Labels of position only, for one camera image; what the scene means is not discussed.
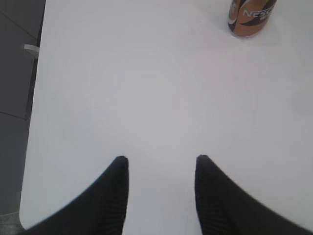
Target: coffee can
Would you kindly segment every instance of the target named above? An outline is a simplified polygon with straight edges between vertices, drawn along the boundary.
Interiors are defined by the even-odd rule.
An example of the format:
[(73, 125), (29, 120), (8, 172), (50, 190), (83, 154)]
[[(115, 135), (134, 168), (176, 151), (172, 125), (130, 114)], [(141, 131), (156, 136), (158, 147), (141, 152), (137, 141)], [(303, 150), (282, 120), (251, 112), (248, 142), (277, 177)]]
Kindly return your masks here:
[(268, 22), (277, 0), (232, 0), (228, 26), (235, 35), (249, 37)]

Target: gray floor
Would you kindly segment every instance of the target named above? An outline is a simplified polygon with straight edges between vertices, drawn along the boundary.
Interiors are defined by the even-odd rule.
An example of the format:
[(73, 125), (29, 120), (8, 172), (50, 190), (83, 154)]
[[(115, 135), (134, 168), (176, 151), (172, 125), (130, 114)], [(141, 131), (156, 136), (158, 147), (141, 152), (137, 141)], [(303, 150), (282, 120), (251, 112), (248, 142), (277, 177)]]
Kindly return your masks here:
[(0, 216), (0, 235), (16, 235), (23, 231), (18, 212)]
[(15, 234), (12, 220), (19, 222), (37, 63), (23, 45), (37, 45), (44, 6), (45, 0), (0, 0), (0, 235)]

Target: table surface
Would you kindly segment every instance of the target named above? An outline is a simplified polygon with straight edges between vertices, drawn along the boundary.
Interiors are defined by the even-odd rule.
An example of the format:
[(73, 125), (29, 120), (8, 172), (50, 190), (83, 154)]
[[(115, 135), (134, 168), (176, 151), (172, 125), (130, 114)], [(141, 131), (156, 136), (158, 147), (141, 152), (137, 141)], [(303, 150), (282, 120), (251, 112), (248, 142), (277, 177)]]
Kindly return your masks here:
[(20, 219), (25, 228), (130, 160), (124, 234), (201, 234), (196, 157), (313, 230), (313, 1), (255, 37), (229, 0), (48, 0)]

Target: can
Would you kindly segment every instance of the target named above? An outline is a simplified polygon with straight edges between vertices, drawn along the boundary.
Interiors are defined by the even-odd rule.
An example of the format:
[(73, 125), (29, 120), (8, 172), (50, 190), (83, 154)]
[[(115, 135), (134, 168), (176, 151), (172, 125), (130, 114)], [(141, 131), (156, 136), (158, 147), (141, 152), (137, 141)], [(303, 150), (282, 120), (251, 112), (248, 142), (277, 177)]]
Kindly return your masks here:
[(232, 0), (228, 26), (237, 36), (248, 37), (258, 33), (272, 13), (277, 0)]

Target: white chair leg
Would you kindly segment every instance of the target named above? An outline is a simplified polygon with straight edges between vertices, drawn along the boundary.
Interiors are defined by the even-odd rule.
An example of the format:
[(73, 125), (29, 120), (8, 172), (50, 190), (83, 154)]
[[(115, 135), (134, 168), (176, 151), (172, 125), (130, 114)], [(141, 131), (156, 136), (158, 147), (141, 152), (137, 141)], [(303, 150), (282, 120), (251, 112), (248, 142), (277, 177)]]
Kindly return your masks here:
[(36, 59), (38, 59), (39, 47), (30, 45), (30, 44), (25, 44), (24, 49), (27, 50), (28, 53), (32, 54)]

